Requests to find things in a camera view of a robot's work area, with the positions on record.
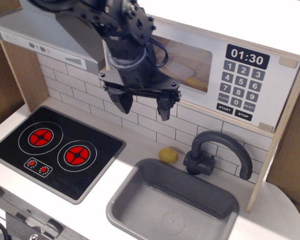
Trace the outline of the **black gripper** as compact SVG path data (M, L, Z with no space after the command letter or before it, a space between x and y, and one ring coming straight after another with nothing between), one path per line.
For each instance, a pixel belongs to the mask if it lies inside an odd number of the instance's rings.
M110 70L99 73L111 101L123 113L128 114L133 96L157 98L157 110L162 121L170 119L170 110L180 101L179 83L162 73L147 60L143 63L112 65Z

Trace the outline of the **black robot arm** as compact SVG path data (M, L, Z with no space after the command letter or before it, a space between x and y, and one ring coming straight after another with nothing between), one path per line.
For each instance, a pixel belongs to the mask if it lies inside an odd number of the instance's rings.
M99 73L104 90L123 113L128 114L134 96L154 98L163 121L180 101L179 83L160 71L166 54L158 62L155 47L166 47L152 37L154 18L135 0L33 0L31 4L57 15L86 20L105 41L107 59L112 69Z

